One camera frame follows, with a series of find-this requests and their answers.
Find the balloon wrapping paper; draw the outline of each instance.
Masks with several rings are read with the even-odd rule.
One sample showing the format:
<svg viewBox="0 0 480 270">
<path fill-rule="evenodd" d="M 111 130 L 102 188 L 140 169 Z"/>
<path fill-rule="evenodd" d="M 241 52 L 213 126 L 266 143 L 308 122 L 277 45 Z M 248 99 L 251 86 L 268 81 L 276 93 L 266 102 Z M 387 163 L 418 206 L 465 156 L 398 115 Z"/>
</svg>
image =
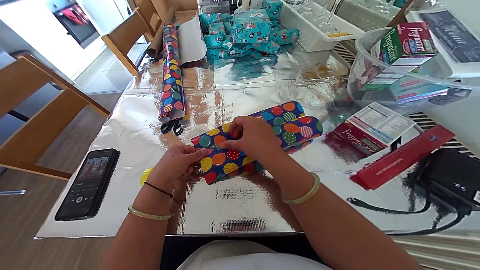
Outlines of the balloon wrapping paper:
<svg viewBox="0 0 480 270">
<path fill-rule="evenodd" d="M 158 120 L 168 122 L 185 116 L 180 70 L 178 33 L 173 23 L 163 24 L 163 82 Z"/>
<path fill-rule="evenodd" d="M 304 115 L 302 106 L 296 101 L 290 101 L 250 116 L 263 118 L 271 125 L 280 147 L 287 151 L 290 147 L 319 137 L 323 133 L 322 123 L 318 119 Z M 200 160 L 207 184 L 221 180 L 226 175 L 255 172 L 260 165 L 239 150 L 221 149 L 218 146 L 226 140 L 234 139 L 228 133 L 229 127 L 230 123 L 227 123 L 191 139 L 196 148 L 214 149 L 210 155 Z"/>
</svg>

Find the mug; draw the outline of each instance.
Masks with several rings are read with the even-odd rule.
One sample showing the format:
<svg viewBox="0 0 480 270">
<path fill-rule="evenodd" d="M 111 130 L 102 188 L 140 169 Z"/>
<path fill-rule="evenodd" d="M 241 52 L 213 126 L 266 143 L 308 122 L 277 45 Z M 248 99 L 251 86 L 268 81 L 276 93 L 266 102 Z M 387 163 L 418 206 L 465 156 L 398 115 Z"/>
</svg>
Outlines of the mug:
<svg viewBox="0 0 480 270">
<path fill-rule="evenodd" d="M 242 0 L 241 6 L 239 6 L 240 0 L 237 0 L 237 6 L 239 9 L 260 9 L 262 8 L 264 0 Z"/>
</svg>

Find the teal wrapped present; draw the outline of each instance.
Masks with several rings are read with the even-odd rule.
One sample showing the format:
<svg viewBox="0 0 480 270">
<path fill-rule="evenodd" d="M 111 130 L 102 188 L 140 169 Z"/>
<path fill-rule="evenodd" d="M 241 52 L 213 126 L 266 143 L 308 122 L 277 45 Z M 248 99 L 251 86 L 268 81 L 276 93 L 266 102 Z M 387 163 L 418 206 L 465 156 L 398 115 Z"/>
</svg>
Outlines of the teal wrapped present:
<svg viewBox="0 0 480 270">
<path fill-rule="evenodd" d="M 216 34 L 221 34 L 222 35 L 222 41 L 225 39 L 225 27 L 223 26 L 223 23 L 213 23 L 209 25 L 210 28 L 210 35 L 216 35 Z"/>
<path fill-rule="evenodd" d="M 272 26 L 270 27 L 270 32 L 272 32 L 272 30 L 283 29 L 283 26 L 280 20 L 272 20 L 271 22 L 272 22 Z"/>
<path fill-rule="evenodd" d="M 210 28 L 208 26 L 213 23 L 218 23 L 220 21 L 220 13 L 201 14 L 199 19 L 200 26 L 202 27 L 202 32 L 208 33 L 210 31 Z"/>
<path fill-rule="evenodd" d="M 265 43 L 254 43 L 252 49 L 259 50 L 267 55 L 275 55 L 280 51 L 280 45 L 269 40 Z"/>
<path fill-rule="evenodd" d="M 267 11 L 270 20 L 277 20 L 282 13 L 282 0 L 264 0 L 262 8 Z"/>
<path fill-rule="evenodd" d="M 222 47 L 222 42 L 223 42 L 222 34 L 205 35 L 204 40 L 205 40 L 205 45 L 207 45 L 207 48 Z"/>
<path fill-rule="evenodd" d="M 230 35 L 232 33 L 232 24 L 231 23 L 223 23 L 223 26 L 225 27 L 225 33 L 227 35 Z"/>
<path fill-rule="evenodd" d="M 232 36 L 227 36 L 227 38 L 222 42 L 222 48 L 231 49 L 233 47 Z"/>
<path fill-rule="evenodd" d="M 228 13 L 222 13 L 222 14 L 220 14 L 220 21 L 222 23 L 232 23 L 233 15 L 228 14 Z"/>
<path fill-rule="evenodd" d="M 235 44 L 266 42 L 272 23 L 263 9 L 236 10 L 233 17 L 232 39 Z"/>
<path fill-rule="evenodd" d="M 278 45 L 285 45 L 295 42 L 300 36 L 298 29 L 283 29 L 283 30 L 270 30 L 268 40 L 271 40 Z"/>
<path fill-rule="evenodd" d="M 208 54 L 215 55 L 220 58 L 225 58 L 229 52 L 230 52 L 229 49 L 211 49 L 211 48 L 207 49 Z"/>
<path fill-rule="evenodd" d="M 250 51 L 251 48 L 251 44 L 234 44 L 230 50 L 230 54 L 243 54 L 247 51 Z"/>
</svg>

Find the scissors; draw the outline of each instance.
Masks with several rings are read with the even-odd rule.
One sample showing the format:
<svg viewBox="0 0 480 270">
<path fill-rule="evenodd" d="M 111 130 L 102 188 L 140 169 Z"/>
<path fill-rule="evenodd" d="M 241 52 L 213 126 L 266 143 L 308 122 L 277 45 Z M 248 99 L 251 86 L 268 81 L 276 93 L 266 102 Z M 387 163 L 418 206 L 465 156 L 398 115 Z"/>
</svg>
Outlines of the scissors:
<svg viewBox="0 0 480 270">
<path fill-rule="evenodd" d="M 176 136 L 180 136 L 183 133 L 183 128 L 182 128 L 181 124 L 179 123 L 178 118 L 170 120 L 168 122 L 165 122 L 160 127 L 160 131 L 163 134 L 167 134 L 172 129 L 173 129 L 173 134 L 175 134 Z"/>
</svg>

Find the tile floor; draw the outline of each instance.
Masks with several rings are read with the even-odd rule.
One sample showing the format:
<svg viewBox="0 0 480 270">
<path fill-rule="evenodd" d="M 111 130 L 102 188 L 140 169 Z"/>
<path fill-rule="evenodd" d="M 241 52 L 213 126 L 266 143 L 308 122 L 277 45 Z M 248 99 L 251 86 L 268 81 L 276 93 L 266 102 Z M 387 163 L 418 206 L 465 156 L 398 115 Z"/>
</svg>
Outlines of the tile floor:
<svg viewBox="0 0 480 270">
<path fill-rule="evenodd" d="M 135 44 L 128 57 L 135 63 L 140 53 L 147 46 L 146 43 Z M 87 95 L 122 93 L 133 78 L 132 74 L 106 48 L 95 61 L 76 79 L 77 87 Z"/>
</svg>

